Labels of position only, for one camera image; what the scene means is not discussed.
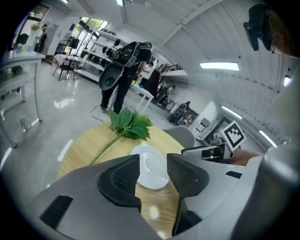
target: leafy branch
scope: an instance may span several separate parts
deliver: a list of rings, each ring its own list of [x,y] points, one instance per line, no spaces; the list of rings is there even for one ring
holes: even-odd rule
[[[108,115],[111,119],[110,129],[113,131],[113,135],[91,161],[90,165],[93,165],[120,137],[143,140],[150,138],[148,127],[153,126],[153,124],[149,119],[149,115],[139,115],[137,111],[132,112],[128,108],[124,108],[119,114],[109,110]]]

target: white plate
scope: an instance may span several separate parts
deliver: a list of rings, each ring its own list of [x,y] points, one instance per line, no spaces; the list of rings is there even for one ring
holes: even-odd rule
[[[139,184],[149,189],[161,189],[168,184],[167,161],[158,150],[149,145],[139,145],[130,154],[140,154]]]

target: plant stem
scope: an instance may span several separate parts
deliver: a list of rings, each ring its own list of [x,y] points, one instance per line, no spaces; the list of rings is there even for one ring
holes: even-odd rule
[[[123,134],[127,131],[127,128],[124,128],[122,132],[119,134],[113,134],[111,139],[107,142],[107,144],[102,148],[99,154],[91,161],[90,165],[93,165],[97,159],[110,147],[112,146]]]

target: white floor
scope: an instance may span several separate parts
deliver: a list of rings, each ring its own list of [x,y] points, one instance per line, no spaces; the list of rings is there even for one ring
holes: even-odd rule
[[[25,87],[26,102],[21,93],[13,92],[0,100],[0,111],[18,147],[12,149],[0,131],[0,171],[8,187],[22,203],[57,180],[60,164],[68,146],[88,129],[108,121],[100,110],[101,90],[95,82],[79,75],[63,72],[60,82],[59,71],[53,76],[54,67],[43,63],[39,80],[40,108],[43,121],[37,120],[33,83]],[[140,96],[129,91],[124,106],[135,109]],[[166,114],[153,104],[144,114],[149,114],[152,123],[160,129],[171,128]],[[26,116],[32,126],[24,131],[20,118]]]

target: round wooden table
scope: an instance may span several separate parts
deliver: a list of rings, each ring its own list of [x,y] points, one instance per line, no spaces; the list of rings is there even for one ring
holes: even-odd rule
[[[69,149],[60,167],[59,177],[90,164],[91,160],[107,143],[112,131],[110,123],[103,123],[84,133]],[[157,127],[149,128],[147,141],[122,137],[115,142],[96,163],[129,155],[140,144],[148,144],[159,150],[166,158],[167,153],[179,153],[183,147],[171,136]],[[171,181],[160,190],[150,190],[138,183],[135,195],[142,201],[142,217],[162,237],[169,238],[176,218],[179,195]]]

